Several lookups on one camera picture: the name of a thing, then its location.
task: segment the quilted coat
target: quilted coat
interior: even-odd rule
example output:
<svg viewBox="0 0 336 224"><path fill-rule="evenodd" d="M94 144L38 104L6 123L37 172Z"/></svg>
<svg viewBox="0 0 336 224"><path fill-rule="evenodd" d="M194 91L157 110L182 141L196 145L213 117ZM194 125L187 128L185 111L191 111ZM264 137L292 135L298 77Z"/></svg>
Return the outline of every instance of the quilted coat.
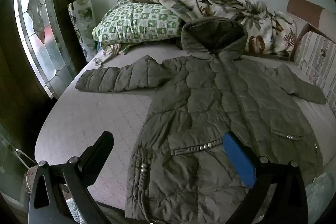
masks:
<svg viewBox="0 0 336 224"><path fill-rule="evenodd" d="M248 191L223 149L228 131L271 162L297 161L306 185L322 173L314 132L292 98L325 104L322 91L286 65L241 59L246 38L239 23L203 18L182 30L188 57L145 56L80 77L76 88L87 92L157 88L130 160L126 217L225 223Z"/></svg>

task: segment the quilted mattress cover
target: quilted mattress cover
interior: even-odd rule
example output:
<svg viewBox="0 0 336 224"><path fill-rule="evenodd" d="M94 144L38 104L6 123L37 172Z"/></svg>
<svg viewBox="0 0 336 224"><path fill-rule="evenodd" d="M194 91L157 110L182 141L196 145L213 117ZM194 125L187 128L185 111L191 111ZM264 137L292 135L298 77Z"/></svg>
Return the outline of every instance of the quilted mattress cover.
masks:
<svg viewBox="0 0 336 224"><path fill-rule="evenodd" d="M123 67L139 58L150 55L157 62L179 56L187 56L174 45L157 43L143 45L126 55L118 55L104 67ZM278 67L283 61L257 57L269 67ZM301 79L309 79L294 64L286 62L290 69ZM107 205L124 209L126 180L130 155L147 116L154 90L133 90L116 94L85 93L75 89L80 75L95 68L93 61L78 74L47 117L35 147L37 162L46 160L50 165L65 163L72 156L80 156L104 132L110 131L115 146L107 159L97 181L90 186L92 197ZM317 105L295 98L310 122L318 145L321 146L324 164L336 156L336 118L330 107Z"/></svg>

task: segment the jacket sleeve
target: jacket sleeve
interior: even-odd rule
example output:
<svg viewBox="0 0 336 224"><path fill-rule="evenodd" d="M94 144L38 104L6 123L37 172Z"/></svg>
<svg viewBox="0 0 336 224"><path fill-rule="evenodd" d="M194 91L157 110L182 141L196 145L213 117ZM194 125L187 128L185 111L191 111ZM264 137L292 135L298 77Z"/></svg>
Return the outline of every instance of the jacket sleeve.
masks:
<svg viewBox="0 0 336 224"><path fill-rule="evenodd" d="M289 95L295 95L298 98L317 104L325 104L327 102L318 86L301 80L285 64L276 69L267 68L266 73Z"/></svg>
<svg viewBox="0 0 336 224"><path fill-rule="evenodd" d="M89 92L120 92L137 88L155 88L168 82L173 72L144 56L123 68L100 68L85 71L76 83L76 89Z"/></svg>

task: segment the stained glass window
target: stained glass window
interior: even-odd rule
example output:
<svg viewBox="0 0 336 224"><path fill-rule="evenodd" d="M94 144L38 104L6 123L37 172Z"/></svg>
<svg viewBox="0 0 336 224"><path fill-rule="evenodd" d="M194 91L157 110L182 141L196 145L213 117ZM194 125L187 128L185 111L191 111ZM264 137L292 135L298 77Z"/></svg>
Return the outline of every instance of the stained glass window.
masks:
<svg viewBox="0 0 336 224"><path fill-rule="evenodd" d="M23 49L49 97L59 98L76 76L52 0L14 0Z"/></svg>

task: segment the metal screw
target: metal screw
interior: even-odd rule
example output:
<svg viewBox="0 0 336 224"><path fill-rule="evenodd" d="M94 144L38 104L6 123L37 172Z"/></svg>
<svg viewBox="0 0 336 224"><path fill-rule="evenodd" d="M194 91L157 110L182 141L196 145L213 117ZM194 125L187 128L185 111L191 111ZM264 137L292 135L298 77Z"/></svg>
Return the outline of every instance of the metal screw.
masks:
<svg viewBox="0 0 336 224"><path fill-rule="evenodd" d="M266 158L266 157L260 157L259 160L260 160L261 163L264 163L264 164L268 163L268 158Z"/></svg>
<svg viewBox="0 0 336 224"><path fill-rule="evenodd" d="M39 162L39 167L45 166L47 162L45 160L42 160Z"/></svg>
<svg viewBox="0 0 336 224"><path fill-rule="evenodd" d="M75 164L76 162L78 162L78 157L72 157L72 158L70 158L69 162L71 164Z"/></svg>

